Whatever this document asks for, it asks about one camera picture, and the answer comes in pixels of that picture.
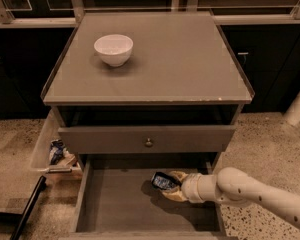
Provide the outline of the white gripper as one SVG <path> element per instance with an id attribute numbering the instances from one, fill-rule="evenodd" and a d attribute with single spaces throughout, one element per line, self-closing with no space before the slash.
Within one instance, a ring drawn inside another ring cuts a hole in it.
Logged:
<path id="1" fill-rule="evenodd" d="M 175 202 L 204 203 L 205 200 L 199 195 L 199 180 L 203 177 L 199 173 L 187 174 L 183 171 L 170 171 L 169 176 L 177 180 L 181 185 L 169 190 L 161 190 L 162 195 Z"/>

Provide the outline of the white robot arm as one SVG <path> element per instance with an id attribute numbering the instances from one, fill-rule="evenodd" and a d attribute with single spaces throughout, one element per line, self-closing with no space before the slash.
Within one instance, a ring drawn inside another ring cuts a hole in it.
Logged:
<path id="1" fill-rule="evenodd" d="M 172 189 L 161 190 L 169 200 L 230 206 L 255 203 L 300 230 L 300 196 L 266 185 L 239 169 L 226 167 L 211 175 L 171 171 L 169 176 L 180 182 Z"/>

